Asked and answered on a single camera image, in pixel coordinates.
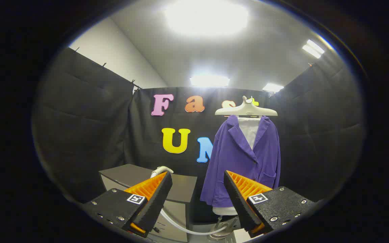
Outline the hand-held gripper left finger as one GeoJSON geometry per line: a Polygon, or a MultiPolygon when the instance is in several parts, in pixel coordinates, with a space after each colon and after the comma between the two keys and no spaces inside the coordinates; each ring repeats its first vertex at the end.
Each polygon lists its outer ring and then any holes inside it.
{"type": "Polygon", "coordinates": [[[163,172],[125,190],[110,189],[82,209],[103,224],[147,238],[172,186],[171,174],[163,172]]]}

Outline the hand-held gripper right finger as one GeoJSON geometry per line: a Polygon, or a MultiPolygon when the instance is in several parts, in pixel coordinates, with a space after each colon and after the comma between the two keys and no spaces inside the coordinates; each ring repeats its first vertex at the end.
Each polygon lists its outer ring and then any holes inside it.
{"type": "Polygon", "coordinates": [[[316,202],[287,187],[272,189],[228,170],[224,186],[241,227],[251,238],[293,223],[316,206],[316,202]]]}

